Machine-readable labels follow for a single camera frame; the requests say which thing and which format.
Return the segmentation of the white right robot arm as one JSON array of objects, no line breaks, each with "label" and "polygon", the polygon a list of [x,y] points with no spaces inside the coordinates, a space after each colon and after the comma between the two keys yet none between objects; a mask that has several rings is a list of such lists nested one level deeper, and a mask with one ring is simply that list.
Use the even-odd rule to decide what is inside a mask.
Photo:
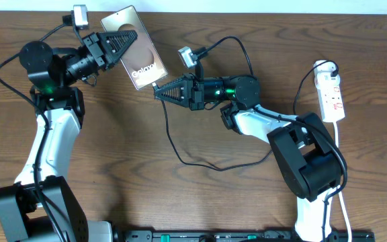
[{"label": "white right robot arm", "polygon": [[271,147],[285,183],[297,197],[298,238],[329,240],[329,208],[347,183],[347,164],[315,113],[285,115],[263,108],[253,75],[202,78],[188,73],[153,89],[155,99],[192,111],[227,102],[220,109],[225,127]]}]

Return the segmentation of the Samsung Galaxy smartphone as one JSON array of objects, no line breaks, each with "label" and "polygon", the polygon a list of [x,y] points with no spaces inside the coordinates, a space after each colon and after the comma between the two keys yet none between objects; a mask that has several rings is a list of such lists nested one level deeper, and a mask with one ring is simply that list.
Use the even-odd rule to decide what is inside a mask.
[{"label": "Samsung Galaxy smartphone", "polygon": [[168,75],[168,72],[133,5],[125,7],[103,19],[106,32],[134,30],[137,39],[121,58],[129,78],[137,90]]}]

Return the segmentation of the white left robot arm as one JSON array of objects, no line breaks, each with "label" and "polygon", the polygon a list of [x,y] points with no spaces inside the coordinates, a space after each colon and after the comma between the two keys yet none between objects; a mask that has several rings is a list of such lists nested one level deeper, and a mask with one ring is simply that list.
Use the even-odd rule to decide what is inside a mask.
[{"label": "white left robot arm", "polygon": [[0,223],[8,241],[118,241],[108,221],[90,221],[67,183],[85,104],[77,81],[113,68],[136,41],[134,30],[92,33],[78,48],[27,43],[17,54],[32,88],[37,132],[30,156],[10,186],[0,188]]}]

